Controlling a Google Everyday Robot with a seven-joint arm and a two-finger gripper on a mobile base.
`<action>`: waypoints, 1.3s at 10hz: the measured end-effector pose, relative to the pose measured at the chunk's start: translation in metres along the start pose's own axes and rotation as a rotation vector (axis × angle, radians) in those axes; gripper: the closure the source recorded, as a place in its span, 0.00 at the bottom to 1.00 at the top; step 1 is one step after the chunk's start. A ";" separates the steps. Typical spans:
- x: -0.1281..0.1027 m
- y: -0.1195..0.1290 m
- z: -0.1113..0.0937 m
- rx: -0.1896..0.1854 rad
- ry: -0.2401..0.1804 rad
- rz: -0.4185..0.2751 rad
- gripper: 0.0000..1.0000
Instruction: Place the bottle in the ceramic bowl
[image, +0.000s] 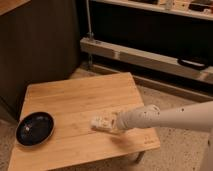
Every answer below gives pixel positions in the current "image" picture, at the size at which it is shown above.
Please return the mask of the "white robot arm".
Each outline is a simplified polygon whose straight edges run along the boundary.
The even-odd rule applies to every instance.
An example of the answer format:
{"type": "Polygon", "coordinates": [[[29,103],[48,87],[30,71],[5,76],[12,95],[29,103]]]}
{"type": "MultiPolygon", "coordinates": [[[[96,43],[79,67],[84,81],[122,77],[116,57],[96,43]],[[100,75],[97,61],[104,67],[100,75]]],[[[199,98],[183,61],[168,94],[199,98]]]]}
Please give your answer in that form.
{"type": "Polygon", "coordinates": [[[116,118],[120,130],[148,127],[172,127],[208,132],[209,144],[200,171],[213,171],[213,101],[160,110],[155,105],[120,113],[116,118]]]}

